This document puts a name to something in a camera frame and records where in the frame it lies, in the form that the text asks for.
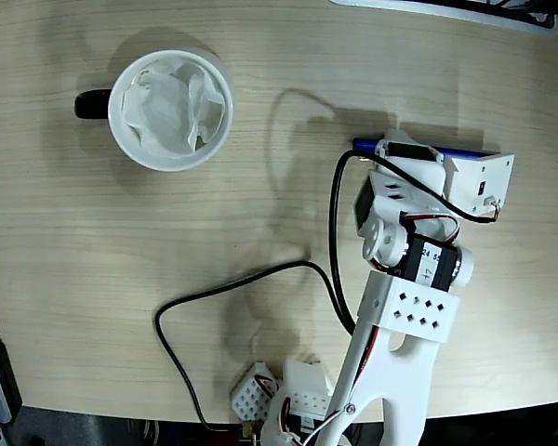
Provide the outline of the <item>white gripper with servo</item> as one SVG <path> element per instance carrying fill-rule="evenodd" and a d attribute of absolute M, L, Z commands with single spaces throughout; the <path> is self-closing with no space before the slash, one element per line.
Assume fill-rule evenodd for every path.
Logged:
<path fill-rule="evenodd" d="M 373 150 L 438 196 L 444 194 L 444 155 L 434 147 L 414 140 L 403 130 L 390 129 L 374 144 Z M 396 200 L 405 197 L 407 180 L 380 164 L 375 164 L 374 170 L 376 174 L 371 175 L 374 192 L 394 196 Z"/>

